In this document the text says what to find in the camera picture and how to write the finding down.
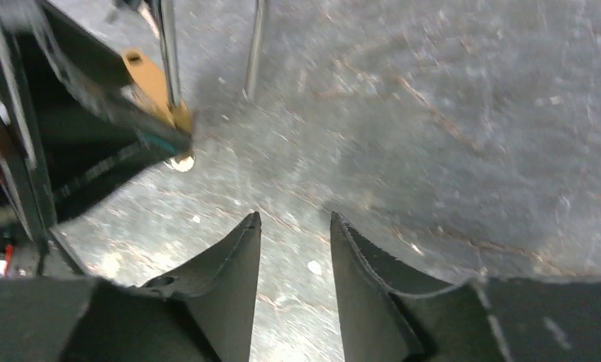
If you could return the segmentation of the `small silver keys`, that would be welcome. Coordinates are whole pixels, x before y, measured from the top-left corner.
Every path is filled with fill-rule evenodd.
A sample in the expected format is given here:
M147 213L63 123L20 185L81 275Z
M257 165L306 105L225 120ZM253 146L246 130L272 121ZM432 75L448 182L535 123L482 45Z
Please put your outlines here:
M177 155L172 158L168 158L164 161L164 164L170 169L180 173L189 172L195 165L195 156L193 153L186 155Z

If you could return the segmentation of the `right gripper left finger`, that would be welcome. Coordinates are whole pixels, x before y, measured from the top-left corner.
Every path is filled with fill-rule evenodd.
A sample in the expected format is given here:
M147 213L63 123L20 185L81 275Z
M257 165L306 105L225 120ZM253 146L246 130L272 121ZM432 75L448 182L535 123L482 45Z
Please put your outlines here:
M0 278L0 361L246 361L261 218L140 287L77 275Z

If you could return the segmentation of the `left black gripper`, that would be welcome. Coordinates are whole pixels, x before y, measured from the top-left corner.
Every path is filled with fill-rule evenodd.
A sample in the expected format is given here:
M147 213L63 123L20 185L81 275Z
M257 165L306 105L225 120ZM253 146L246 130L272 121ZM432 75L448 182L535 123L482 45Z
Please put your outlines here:
M49 1L0 1L0 253L8 275L85 275L58 228L190 133L124 97L123 57Z

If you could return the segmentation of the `brass padlock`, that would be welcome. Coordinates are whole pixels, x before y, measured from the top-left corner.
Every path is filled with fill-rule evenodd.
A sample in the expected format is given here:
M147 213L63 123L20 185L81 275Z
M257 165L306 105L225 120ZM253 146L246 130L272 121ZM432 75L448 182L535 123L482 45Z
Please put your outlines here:
M162 66L157 66L137 49L129 48L121 54L136 85L136 96L140 104L167 125L191 136L194 113L182 99L173 2L115 1L114 5L138 13L151 26L159 40Z

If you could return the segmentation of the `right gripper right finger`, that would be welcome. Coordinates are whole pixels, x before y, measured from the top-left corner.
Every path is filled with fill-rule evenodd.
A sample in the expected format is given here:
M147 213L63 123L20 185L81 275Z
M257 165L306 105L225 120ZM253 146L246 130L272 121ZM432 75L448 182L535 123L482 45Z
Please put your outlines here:
M601 278L449 284L336 212L330 244L347 361L601 361Z

